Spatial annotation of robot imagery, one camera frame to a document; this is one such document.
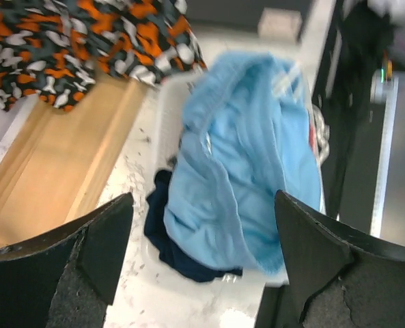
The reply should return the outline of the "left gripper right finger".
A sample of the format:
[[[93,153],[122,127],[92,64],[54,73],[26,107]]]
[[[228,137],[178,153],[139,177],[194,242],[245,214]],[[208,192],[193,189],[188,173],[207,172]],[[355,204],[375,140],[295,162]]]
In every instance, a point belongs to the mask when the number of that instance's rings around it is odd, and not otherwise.
[[[277,327],[405,327],[405,247],[370,236],[282,191],[275,216],[289,284]]]

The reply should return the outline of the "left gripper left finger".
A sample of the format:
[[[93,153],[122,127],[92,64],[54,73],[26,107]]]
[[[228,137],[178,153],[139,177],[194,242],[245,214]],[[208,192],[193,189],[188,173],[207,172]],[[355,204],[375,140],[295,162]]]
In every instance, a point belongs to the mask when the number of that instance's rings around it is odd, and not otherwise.
[[[0,327],[102,327],[133,217],[124,193],[91,213],[0,249]]]

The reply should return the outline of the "light blue shorts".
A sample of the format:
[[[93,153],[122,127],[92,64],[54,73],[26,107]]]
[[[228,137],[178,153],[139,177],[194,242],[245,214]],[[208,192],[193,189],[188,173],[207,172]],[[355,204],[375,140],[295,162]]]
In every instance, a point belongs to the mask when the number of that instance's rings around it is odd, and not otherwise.
[[[310,104],[300,68],[270,54],[224,53],[198,80],[164,213],[184,253],[211,269],[281,270],[276,192],[320,206]]]

